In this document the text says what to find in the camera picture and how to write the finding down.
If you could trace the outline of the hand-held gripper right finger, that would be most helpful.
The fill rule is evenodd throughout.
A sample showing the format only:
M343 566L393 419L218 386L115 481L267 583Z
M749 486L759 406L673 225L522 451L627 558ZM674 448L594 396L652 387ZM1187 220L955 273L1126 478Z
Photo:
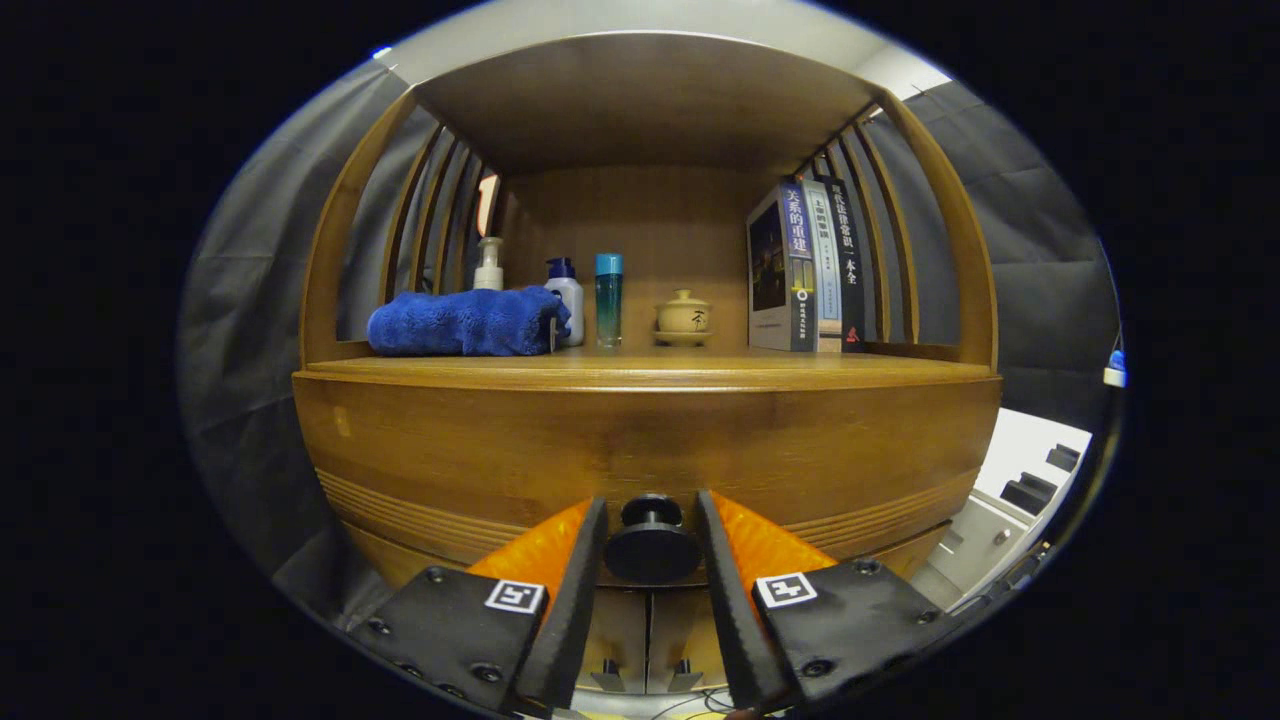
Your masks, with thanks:
M709 489L696 530L730 694L818 714L920 664L960 621L873 557L838 562Z

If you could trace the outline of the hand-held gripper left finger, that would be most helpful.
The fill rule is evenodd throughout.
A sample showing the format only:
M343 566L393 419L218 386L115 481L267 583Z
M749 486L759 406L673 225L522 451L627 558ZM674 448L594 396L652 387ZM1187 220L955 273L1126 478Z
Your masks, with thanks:
M349 630L371 656L486 714L567 708L608 529L586 498L468 569L430 566Z

